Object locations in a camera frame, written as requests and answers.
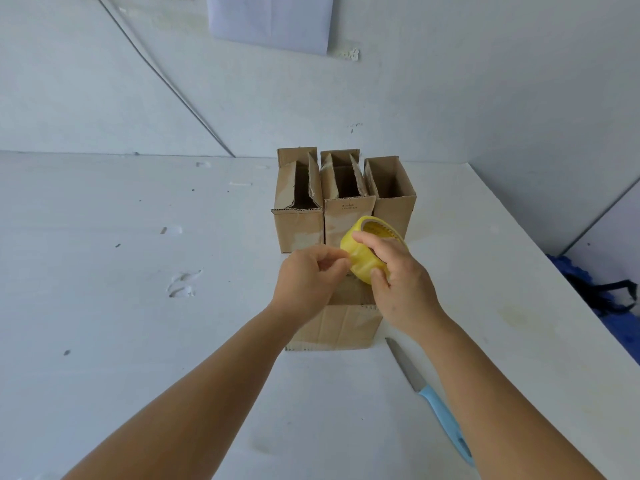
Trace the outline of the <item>blue handled knife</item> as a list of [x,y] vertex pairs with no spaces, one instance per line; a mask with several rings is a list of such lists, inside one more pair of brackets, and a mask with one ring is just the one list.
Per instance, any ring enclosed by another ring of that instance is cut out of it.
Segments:
[[459,423],[455,419],[449,407],[422,377],[420,371],[418,371],[397,341],[390,337],[385,338],[385,341],[405,379],[412,389],[427,401],[441,428],[451,441],[453,447],[459,453],[460,457],[469,466],[475,467],[476,464],[470,448],[462,434]]

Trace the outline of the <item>open cardboard box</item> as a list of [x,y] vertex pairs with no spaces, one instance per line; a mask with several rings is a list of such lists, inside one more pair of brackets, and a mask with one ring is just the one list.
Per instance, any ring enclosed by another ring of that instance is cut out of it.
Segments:
[[271,209],[280,252],[324,244],[324,199],[316,147],[281,148]]
[[324,241],[335,248],[359,218],[372,215],[376,202],[367,190],[359,158],[358,149],[321,152]]
[[417,193],[400,158],[366,158],[364,178],[367,190],[375,196],[372,216],[385,221],[405,239]]

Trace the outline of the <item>person's right hand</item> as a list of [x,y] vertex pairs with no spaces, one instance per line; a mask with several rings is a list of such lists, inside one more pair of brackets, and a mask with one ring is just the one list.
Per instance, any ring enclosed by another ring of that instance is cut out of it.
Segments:
[[384,318],[414,341],[425,341],[447,318],[427,270],[396,241],[364,232],[354,232],[353,238],[388,267],[391,304],[379,307]]

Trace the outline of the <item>person's left forearm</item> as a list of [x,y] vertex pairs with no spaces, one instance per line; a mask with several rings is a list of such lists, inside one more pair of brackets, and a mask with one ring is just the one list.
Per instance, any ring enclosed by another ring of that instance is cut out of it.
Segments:
[[269,304],[62,480],[212,480],[276,359],[309,320]]

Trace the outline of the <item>yellow tape roll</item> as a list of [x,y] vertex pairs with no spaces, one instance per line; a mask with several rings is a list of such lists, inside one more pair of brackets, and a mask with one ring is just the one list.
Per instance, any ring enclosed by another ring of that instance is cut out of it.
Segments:
[[370,247],[354,240],[354,232],[370,233],[381,239],[391,239],[407,249],[404,239],[392,226],[379,217],[363,216],[356,221],[340,240],[340,249],[349,254],[351,261],[350,272],[359,280],[370,285],[371,271],[373,269],[382,270],[388,278],[389,271],[386,263]]

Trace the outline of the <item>closed cardboard box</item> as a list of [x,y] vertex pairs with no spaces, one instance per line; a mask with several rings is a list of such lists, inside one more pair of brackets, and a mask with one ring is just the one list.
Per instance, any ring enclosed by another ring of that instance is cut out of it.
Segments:
[[327,306],[296,332],[285,350],[366,349],[372,346],[382,318],[371,286],[347,274]]

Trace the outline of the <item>person's left hand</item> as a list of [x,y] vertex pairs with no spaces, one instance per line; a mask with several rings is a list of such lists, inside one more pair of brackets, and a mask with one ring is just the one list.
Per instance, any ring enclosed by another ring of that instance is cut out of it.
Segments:
[[322,279],[320,261],[325,258],[349,258],[349,254],[339,248],[318,244],[293,251],[280,267],[269,307],[297,328],[315,318],[327,306],[340,284]]

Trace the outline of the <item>person's right forearm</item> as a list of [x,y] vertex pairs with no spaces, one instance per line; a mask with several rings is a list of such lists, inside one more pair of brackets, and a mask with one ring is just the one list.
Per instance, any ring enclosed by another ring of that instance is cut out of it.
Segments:
[[447,315],[413,333],[483,480],[605,480]]

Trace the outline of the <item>white paper sheet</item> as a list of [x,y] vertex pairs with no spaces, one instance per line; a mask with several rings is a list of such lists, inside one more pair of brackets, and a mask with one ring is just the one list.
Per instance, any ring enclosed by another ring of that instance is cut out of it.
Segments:
[[213,37],[325,56],[334,0],[207,0]]

